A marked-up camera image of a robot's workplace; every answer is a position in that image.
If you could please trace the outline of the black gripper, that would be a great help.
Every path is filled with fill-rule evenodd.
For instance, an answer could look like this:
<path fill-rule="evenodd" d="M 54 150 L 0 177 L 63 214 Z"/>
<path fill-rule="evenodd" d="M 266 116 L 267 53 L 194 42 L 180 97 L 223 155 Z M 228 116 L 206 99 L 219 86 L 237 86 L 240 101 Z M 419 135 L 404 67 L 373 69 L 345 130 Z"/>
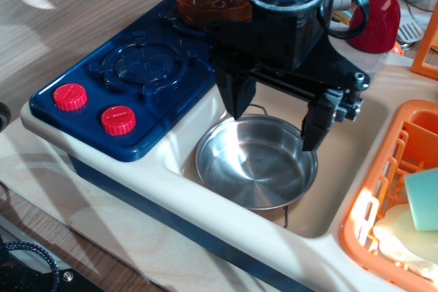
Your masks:
<path fill-rule="evenodd" d="M 316 151 L 335 121 L 354 120 L 369 76 L 331 45 L 329 37 L 351 39 L 367 26 L 368 0 L 352 29 L 330 28 L 333 0 L 249 0 L 248 22 L 207 26 L 216 85 L 227 112 L 238 120 L 256 93 L 256 83 L 306 101 L 302 149 Z"/>

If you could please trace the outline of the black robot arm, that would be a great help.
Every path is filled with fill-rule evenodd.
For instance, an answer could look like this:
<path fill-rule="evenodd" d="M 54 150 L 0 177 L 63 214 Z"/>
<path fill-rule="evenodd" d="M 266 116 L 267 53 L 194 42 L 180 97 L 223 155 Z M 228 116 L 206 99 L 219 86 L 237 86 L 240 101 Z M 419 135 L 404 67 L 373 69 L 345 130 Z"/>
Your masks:
<path fill-rule="evenodd" d="M 339 54 L 330 39 L 350 39 L 367 26 L 369 0 L 357 0 L 358 27 L 330 28 L 334 0 L 249 0 L 247 23 L 219 21 L 207 26 L 210 60 L 224 106 L 240 118 L 258 83 L 306 101 L 303 148 L 313 151 L 335 122 L 354 120 L 370 77 Z"/>

